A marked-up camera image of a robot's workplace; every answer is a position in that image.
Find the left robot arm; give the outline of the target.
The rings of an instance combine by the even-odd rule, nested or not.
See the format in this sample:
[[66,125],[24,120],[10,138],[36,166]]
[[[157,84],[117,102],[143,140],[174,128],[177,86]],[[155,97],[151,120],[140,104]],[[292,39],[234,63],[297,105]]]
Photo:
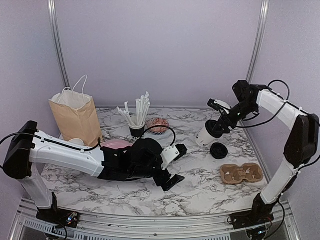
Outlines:
[[63,219],[63,211],[57,206],[55,194],[44,184],[37,164],[55,165],[107,181],[152,178],[165,192],[184,180],[183,176],[171,175],[167,169],[187,153],[184,144],[172,143],[163,148],[152,138],[139,138],[133,145],[118,149],[102,146],[99,141],[93,147],[77,146],[38,130],[35,121],[28,121],[4,139],[11,142],[2,170],[20,182],[38,211],[53,223]]

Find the white paper coffee cup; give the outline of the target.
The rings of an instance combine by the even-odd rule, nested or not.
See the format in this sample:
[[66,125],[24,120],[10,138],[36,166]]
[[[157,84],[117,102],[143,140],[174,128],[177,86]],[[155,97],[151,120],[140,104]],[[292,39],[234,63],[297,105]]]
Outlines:
[[195,141],[200,147],[206,147],[221,136],[220,133],[213,132],[209,125],[205,125],[197,134]]

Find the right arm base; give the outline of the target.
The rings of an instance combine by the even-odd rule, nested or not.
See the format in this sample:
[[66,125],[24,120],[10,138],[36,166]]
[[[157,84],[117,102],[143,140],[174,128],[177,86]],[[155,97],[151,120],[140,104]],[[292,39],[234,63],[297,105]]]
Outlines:
[[272,211],[275,205],[276,202],[271,204],[264,203],[261,198],[261,194],[259,193],[254,198],[252,208],[250,210],[232,213],[229,216],[230,224],[233,225],[235,230],[237,230],[273,221],[274,216]]

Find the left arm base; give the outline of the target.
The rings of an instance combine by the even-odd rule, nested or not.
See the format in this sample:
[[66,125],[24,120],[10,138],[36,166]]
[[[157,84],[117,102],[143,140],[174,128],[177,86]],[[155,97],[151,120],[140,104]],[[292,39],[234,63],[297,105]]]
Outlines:
[[77,211],[61,209],[57,205],[57,197],[52,192],[52,205],[49,209],[37,208],[36,218],[62,227],[77,228],[80,213]]

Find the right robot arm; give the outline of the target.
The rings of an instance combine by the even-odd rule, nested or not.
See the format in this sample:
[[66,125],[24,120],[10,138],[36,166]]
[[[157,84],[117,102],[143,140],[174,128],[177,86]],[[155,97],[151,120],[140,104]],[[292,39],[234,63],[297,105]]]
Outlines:
[[237,128],[252,113],[265,110],[272,116],[270,119],[252,125],[257,128],[267,125],[274,119],[280,121],[289,131],[283,149],[283,160],[268,185],[253,200],[251,210],[244,214],[252,223],[258,224],[269,214],[281,195],[295,183],[301,170],[313,165],[311,159],[318,151],[320,120],[301,107],[291,103],[289,97],[276,93],[269,85],[250,84],[238,80],[232,87],[237,104],[233,107],[227,103],[210,99],[208,106],[221,111],[212,131],[214,136],[221,137]]

